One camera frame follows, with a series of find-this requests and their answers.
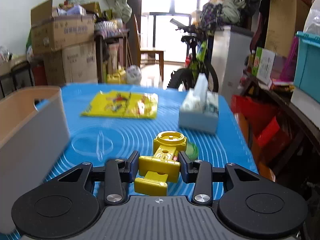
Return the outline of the beige plastic storage bin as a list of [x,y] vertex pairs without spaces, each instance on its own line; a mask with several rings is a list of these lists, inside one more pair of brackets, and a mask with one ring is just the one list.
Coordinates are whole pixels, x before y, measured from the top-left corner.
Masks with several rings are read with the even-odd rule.
[[19,89],[1,100],[1,233],[14,202],[40,185],[70,139],[61,88]]

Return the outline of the yellow toy launcher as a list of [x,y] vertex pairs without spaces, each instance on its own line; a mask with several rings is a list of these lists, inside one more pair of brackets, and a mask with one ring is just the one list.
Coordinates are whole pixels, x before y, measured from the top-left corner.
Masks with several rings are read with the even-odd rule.
[[153,155],[138,159],[139,176],[134,181],[136,193],[166,196],[168,182],[176,183],[181,164],[178,154],[187,149],[188,139],[176,131],[161,132],[153,140]]

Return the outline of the blue silicone mat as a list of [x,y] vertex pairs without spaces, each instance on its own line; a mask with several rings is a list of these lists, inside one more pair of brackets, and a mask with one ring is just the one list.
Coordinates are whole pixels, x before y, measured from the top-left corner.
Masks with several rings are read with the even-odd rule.
[[[82,117],[81,112],[102,92],[155,93],[159,103],[155,119]],[[69,168],[89,161],[103,165],[109,158],[125,159],[133,151],[152,154],[152,143],[163,131],[178,130],[178,112],[186,94],[130,85],[74,84],[61,88],[63,107],[70,132],[65,149],[43,180],[59,176]],[[179,181],[169,186],[166,197],[137,196],[129,188],[129,201],[104,208],[98,220],[76,239],[202,239],[195,229],[199,223],[189,218],[194,186]],[[1,239],[26,239],[16,230]]]

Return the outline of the green toy disc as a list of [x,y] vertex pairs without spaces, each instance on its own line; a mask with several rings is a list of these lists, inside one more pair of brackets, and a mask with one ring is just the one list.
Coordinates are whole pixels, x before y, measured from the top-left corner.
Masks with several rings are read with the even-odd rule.
[[193,142],[188,142],[185,153],[191,161],[195,161],[199,157],[199,149]]

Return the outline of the tissue box with blue pattern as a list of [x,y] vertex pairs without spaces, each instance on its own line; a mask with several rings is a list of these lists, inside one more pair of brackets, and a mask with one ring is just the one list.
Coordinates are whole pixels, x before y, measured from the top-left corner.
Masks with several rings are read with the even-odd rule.
[[215,134],[219,119],[219,95],[208,90],[208,80],[199,74],[194,88],[188,90],[180,110],[178,125]]

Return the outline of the yellow snack bag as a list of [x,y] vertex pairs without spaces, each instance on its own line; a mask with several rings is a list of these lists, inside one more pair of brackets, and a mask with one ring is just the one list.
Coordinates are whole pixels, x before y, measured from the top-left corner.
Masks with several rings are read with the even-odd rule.
[[134,93],[112,90],[98,92],[82,116],[155,119],[157,116],[158,95],[155,93]]

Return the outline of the teal plastic crate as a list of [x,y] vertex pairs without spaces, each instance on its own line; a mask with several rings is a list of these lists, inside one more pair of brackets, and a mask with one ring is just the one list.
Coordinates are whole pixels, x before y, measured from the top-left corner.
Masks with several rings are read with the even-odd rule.
[[298,56],[295,72],[295,87],[320,102],[320,44],[319,36],[302,31],[298,38]]

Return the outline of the yellow oil jug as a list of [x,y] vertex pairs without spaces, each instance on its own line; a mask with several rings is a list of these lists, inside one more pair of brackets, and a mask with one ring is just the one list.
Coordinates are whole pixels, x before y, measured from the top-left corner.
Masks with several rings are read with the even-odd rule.
[[126,84],[126,71],[124,68],[120,67],[116,73],[107,75],[107,83],[110,84]]

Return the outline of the white plastic bag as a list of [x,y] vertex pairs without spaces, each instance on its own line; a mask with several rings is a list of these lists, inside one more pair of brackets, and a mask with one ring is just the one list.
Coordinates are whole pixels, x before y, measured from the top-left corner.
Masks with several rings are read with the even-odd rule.
[[131,65],[126,70],[126,83],[131,85],[140,85],[142,72],[139,66]]

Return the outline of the large stacked cardboard boxes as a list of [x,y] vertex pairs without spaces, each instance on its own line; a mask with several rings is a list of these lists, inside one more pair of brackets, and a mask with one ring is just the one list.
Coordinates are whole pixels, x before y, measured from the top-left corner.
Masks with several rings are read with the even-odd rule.
[[43,57],[48,85],[97,82],[94,18],[79,5],[65,9],[47,0],[30,11],[31,46]]

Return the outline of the green kids bicycle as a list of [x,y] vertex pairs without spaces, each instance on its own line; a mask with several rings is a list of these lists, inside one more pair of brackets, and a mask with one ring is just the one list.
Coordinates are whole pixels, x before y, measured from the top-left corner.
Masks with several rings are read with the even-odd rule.
[[184,68],[172,72],[168,88],[179,89],[183,86],[189,90],[195,87],[197,78],[204,74],[208,80],[208,90],[211,92],[219,91],[219,80],[214,67],[211,64],[213,51],[214,30],[206,30],[195,25],[183,25],[175,19],[170,22],[183,30],[187,35],[182,36],[181,41],[186,43],[191,49],[190,60]]

